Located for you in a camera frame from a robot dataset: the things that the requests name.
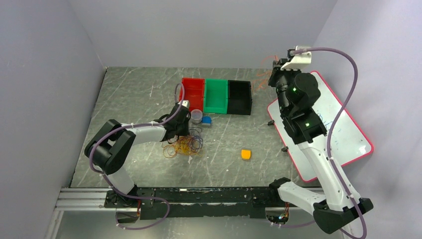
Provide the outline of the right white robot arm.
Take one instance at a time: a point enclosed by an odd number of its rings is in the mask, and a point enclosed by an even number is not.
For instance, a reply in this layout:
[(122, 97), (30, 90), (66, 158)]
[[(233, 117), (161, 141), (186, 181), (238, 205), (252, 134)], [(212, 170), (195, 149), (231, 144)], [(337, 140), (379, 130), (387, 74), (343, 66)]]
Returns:
[(293, 58), (273, 61), (268, 85), (276, 89), (284, 130), (311, 164), (324, 194), (282, 178), (270, 185), (269, 201), (274, 206), (285, 202), (303, 209), (327, 234), (343, 230), (355, 219), (365, 226), (363, 214), (374, 208), (373, 203), (360, 196), (333, 157), (331, 131), (313, 109), (321, 96), (317, 80), (303, 73), (301, 66)]

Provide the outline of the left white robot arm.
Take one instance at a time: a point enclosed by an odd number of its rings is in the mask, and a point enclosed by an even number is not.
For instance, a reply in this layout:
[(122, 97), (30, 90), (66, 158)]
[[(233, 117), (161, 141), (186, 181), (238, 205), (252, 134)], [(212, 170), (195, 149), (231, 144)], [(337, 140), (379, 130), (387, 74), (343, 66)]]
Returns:
[(136, 204), (137, 186), (124, 169), (132, 146), (146, 142), (164, 142), (189, 134), (190, 103), (187, 100), (174, 105), (170, 114), (149, 123), (121, 124), (108, 120), (91, 139), (84, 150), (90, 167), (105, 176), (125, 207)]

